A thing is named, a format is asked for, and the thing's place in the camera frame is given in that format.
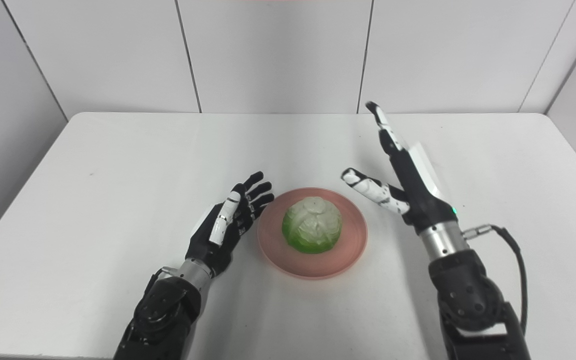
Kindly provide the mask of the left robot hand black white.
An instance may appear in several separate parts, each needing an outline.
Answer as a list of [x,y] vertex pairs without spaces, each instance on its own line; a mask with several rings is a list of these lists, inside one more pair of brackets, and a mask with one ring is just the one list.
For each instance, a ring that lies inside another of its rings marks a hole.
[[213,205],[199,221],[185,259],[204,264],[213,278],[222,274],[231,264],[242,236],[274,199],[272,183],[265,181],[263,171],[237,183],[226,200]]

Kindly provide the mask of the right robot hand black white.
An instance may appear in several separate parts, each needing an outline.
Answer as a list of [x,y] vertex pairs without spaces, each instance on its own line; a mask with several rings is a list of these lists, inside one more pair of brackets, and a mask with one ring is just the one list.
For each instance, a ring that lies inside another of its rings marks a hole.
[[375,118],[379,143],[401,187],[369,177],[352,167],[343,171],[343,182],[364,198],[402,216],[417,234],[441,223],[457,223],[457,212],[439,191],[437,176],[420,146],[409,148],[377,103],[368,101],[365,106]]

